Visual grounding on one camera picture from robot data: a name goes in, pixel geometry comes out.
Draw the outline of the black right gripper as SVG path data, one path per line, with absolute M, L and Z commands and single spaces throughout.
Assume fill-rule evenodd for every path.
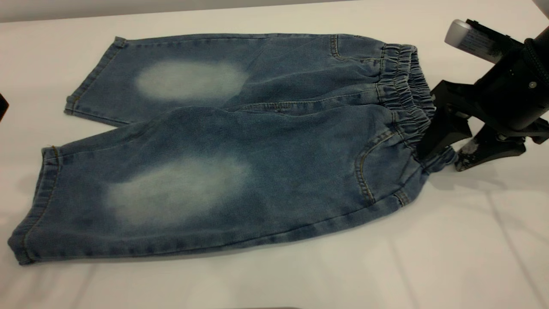
M 445 43 L 493 64 L 474 84 L 441 81 L 432 91 L 437 110 L 417 145 L 422 162 L 445 157 L 457 172 L 522 155 L 526 138 L 548 139 L 548 30 L 516 41 L 485 26 L 451 26 Z M 472 137 L 468 121 L 484 122 Z

